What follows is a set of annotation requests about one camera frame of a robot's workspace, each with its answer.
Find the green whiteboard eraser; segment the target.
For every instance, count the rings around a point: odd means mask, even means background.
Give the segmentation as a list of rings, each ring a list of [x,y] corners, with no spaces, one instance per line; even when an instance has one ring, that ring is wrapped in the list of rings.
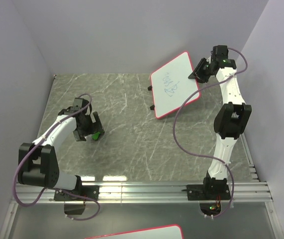
[[[101,136],[101,132],[96,132],[92,135],[92,139],[97,141]]]

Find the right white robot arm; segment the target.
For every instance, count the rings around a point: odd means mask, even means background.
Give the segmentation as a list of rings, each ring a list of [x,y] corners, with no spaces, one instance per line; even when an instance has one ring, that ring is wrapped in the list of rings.
[[[233,148],[252,113],[252,106],[246,104],[241,95],[236,73],[234,60],[224,58],[213,61],[202,58],[189,75],[190,79],[199,83],[206,83],[211,76],[215,76],[222,94],[223,105],[213,124],[216,133],[215,151],[202,187],[202,193],[208,199],[230,199],[227,167]]]

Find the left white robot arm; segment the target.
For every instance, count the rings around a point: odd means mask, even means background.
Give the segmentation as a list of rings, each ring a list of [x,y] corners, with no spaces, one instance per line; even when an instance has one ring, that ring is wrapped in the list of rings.
[[[75,141],[86,141],[91,135],[98,140],[104,134],[97,112],[86,110],[72,115],[74,108],[63,109],[54,123],[32,143],[23,143],[19,148],[17,180],[19,184],[48,189],[66,190],[71,200],[83,195],[82,180],[59,169],[57,152],[65,139],[74,134]]]

